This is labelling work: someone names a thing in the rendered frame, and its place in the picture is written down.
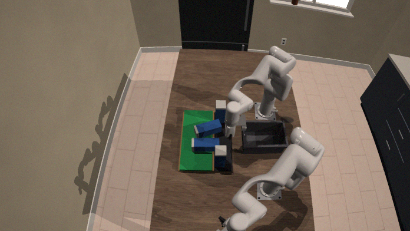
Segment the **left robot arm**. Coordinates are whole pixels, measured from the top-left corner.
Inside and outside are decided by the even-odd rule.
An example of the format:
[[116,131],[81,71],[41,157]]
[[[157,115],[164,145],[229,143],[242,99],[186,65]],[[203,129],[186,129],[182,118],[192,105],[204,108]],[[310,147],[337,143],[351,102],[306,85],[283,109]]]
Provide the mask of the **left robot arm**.
[[241,212],[233,214],[222,231],[245,231],[266,214],[266,206],[247,192],[254,184],[261,183],[262,195],[273,197],[285,187],[294,190],[314,172],[325,152],[324,146],[300,127],[293,129],[290,142],[268,173],[251,178],[234,195],[232,204]]

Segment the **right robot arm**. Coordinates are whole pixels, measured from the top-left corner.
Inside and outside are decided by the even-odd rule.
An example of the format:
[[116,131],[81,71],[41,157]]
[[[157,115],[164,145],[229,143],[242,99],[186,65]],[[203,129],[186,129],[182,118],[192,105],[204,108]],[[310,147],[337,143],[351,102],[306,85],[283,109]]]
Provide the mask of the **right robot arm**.
[[277,113],[278,110],[273,107],[275,100],[284,101],[287,98],[293,84],[293,78],[288,72],[295,65],[295,57],[272,46],[269,55],[263,57],[253,74],[239,80],[229,92],[225,123],[230,127],[241,126],[242,131],[246,131],[246,116],[243,113],[251,110],[254,104],[253,100],[239,91],[246,84],[264,85],[262,102],[257,108],[261,117],[269,118],[274,112]]

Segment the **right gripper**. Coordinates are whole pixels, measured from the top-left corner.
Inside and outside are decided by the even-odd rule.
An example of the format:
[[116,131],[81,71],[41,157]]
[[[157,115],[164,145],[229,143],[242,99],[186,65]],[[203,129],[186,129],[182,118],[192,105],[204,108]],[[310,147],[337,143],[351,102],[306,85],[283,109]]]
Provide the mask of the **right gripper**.
[[[229,140],[234,137],[236,126],[230,127],[225,123],[225,135],[229,138]],[[230,135],[230,136],[229,136]]]

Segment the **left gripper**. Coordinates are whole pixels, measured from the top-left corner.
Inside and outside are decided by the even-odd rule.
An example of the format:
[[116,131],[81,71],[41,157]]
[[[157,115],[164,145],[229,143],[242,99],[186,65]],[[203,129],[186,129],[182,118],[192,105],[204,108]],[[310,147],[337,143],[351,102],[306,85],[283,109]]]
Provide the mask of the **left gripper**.
[[222,227],[226,227],[226,226],[227,226],[227,222],[228,222],[228,220],[230,219],[230,217],[226,220],[226,219],[224,219],[224,218],[222,218],[222,217],[220,216],[219,219],[220,219],[220,222],[221,222],[221,224],[222,224]]

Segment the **grey crate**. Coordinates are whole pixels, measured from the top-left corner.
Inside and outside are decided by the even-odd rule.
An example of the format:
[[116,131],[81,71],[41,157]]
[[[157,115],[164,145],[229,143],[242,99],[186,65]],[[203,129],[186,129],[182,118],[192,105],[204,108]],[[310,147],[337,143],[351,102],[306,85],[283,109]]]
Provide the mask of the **grey crate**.
[[289,146],[285,121],[246,120],[246,126],[243,154],[282,153]]

